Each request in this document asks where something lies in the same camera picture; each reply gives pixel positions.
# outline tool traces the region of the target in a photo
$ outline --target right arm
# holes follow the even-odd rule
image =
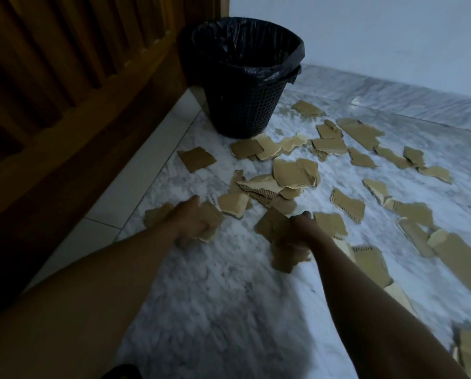
[[[467,378],[428,329],[339,250],[310,213],[291,223],[294,242],[305,243],[316,259],[333,322],[360,378]]]

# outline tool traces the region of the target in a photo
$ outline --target wooden door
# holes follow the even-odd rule
[[[0,0],[0,305],[187,88],[183,0]]]

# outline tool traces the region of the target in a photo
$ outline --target trash can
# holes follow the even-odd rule
[[[211,121],[233,138],[265,129],[284,87],[300,74],[305,53],[302,39],[288,29],[238,17],[199,25],[192,47]]]

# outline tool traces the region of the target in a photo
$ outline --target forearm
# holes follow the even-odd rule
[[[427,328],[332,240],[317,237],[310,248],[334,324],[360,378],[465,378]]]
[[[0,316],[0,377],[100,377],[176,236],[163,223],[24,294]]]

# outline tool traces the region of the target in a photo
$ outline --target marble floor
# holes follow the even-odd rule
[[[471,327],[471,292],[440,260],[416,252],[397,228],[397,215],[377,204],[362,179],[384,181],[400,201],[427,203],[437,226],[459,233],[471,245],[471,131],[356,106],[333,88],[328,98],[309,87],[293,88],[285,90],[265,130],[273,140],[297,131],[318,138],[319,121],[291,109],[303,99],[326,111],[322,119],[358,118],[385,132],[379,138],[383,146],[397,154],[404,146],[421,149],[427,165],[451,172],[454,182],[449,185],[414,169],[400,170],[376,155],[371,156],[378,165],[375,170],[351,165],[348,155],[329,156],[319,163],[319,187],[296,199],[295,212],[340,212],[329,201],[334,187],[363,200],[361,224],[340,212],[347,241],[382,250],[390,275],[403,287],[420,320],[450,348],[453,327]],[[202,146],[217,162],[190,174],[174,151],[117,239],[142,230],[145,210],[166,201],[176,204],[198,194],[216,202],[236,169],[244,169],[249,178],[271,171],[272,161],[235,159],[228,149],[232,141],[219,135],[208,112],[201,111],[176,150]],[[367,153],[350,136],[345,135],[345,141]],[[284,158],[314,156],[302,147]],[[270,267],[269,243],[253,230],[265,210],[255,203],[241,220],[226,216],[213,243],[169,254],[122,341],[117,363],[136,364],[144,378],[357,377],[335,331],[315,261],[299,264],[292,274]]]

